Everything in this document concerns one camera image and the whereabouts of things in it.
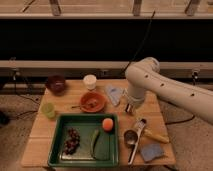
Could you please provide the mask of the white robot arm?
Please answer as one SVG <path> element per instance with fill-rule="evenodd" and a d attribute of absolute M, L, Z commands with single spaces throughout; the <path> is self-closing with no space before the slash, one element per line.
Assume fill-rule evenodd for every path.
<path fill-rule="evenodd" d="M 146 91 L 151 91 L 213 125 L 213 91 L 169 79 L 159 71 L 160 64 L 153 57 L 144 58 L 126 69 L 128 104 L 138 108 L 145 101 Z"/>

